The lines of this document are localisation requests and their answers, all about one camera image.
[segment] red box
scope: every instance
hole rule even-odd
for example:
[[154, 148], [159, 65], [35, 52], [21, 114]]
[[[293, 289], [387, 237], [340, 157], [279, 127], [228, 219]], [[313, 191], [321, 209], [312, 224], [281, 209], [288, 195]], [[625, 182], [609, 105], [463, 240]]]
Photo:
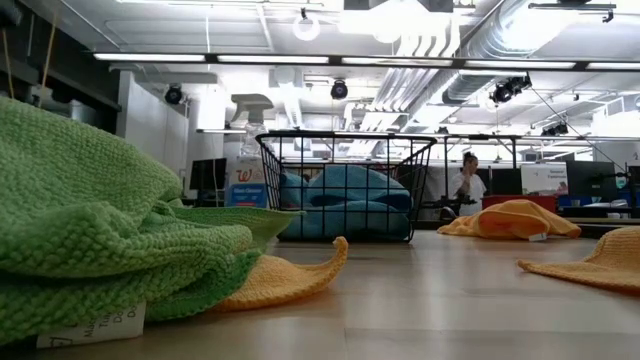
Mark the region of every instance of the red box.
[[533, 196], [533, 195], [491, 195], [482, 198], [482, 209], [486, 209], [491, 205], [501, 204], [509, 200], [529, 200], [541, 207], [556, 213], [556, 197], [555, 196]]

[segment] desk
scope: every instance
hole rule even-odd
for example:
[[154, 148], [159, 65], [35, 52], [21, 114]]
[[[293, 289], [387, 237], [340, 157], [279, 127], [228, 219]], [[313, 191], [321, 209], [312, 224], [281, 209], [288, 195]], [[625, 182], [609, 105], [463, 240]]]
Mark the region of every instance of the desk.
[[574, 224], [600, 224], [600, 225], [621, 225], [621, 226], [640, 226], [640, 219], [609, 219], [609, 218], [565, 218]]
[[[569, 262], [596, 241], [493, 241], [418, 231], [407, 244], [353, 244], [329, 290], [283, 306], [149, 324], [137, 339], [11, 360], [634, 359], [640, 299], [525, 273], [516, 259]], [[330, 244], [279, 243], [317, 264]]]
[[600, 206], [566, 206], [562, 209], [562, 217], [565, 218], [591, 218], [591, 219], [605, 219], [609, 213], [618, 214], [631, 214], [631, 217], [637, 218], [638, 209], [632, 209], [628, 206], [613, 206], [613, 207], [600, 207]]

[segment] spray bottle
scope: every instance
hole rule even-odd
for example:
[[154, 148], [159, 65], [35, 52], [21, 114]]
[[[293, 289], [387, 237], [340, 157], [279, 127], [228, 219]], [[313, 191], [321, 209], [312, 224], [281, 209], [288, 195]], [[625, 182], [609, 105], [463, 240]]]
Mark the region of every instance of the spray bottle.
[[237, 120], [245, 111], [249, 112], [249, 116], [240, 156], [229, 165], [229, 188], [226, 191], [225, 205], [266, 208], [265, 175], [256, 136], [267, 132], [264, 126], [264, 110], [272, 109], [273, 103], [261, 94], [232, 95], [231, 101], [237, 104], [231, 122]]

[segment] computer monitor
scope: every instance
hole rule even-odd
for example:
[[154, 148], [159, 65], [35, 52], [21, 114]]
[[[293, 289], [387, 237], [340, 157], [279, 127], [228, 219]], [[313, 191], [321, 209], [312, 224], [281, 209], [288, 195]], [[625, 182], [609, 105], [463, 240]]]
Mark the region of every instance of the computer monitor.
[[191, 168], [189, 189], [223, 190], [226, 168], [226, 158], [194, 161]]
[[520, 169], [491, 169], [491, 195], [522, 195]]
[[491, 173], [489, 169], [477, 169], [476, 175], [478, 175], [480, 180], [482, 180], [482, 183], [487, 187], [487, 191], [491, 190], [489, 189], [489, 183], [491, 182]]
[[615, 166], [611, 162], [567, 161], [569, 196], [601, 197], [613, 201], [618, 197]]
[[633, 181], [636, 189], [640, 189], [640, 166], [629, 166], [627, 168], [629, 172], [629, 181]]

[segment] white shirt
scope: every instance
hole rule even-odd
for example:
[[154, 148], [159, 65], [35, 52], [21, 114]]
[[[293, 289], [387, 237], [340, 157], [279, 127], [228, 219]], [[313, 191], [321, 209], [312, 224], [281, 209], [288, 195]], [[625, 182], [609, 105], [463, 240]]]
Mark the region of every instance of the white shirt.
[[[456, 197], [456, 192], [462, 186], [464, 182], [464, 174], [462, 172], [456, 174], [453, 179], [451, 179], [449, 185], [449, 196], [451, 198]], [[482, 211], [482, 197], [484, 193], [487, 191], [487, 188], [484, 186], [482, 179], [480, 176], [473, 174], [471, 179], [469, 180], [469, 197], [472, 200], [476, 201], [476, 204], [473, 205], [461, 205], [460, 206], [460, 216], [471, 216], [479, 211]]]

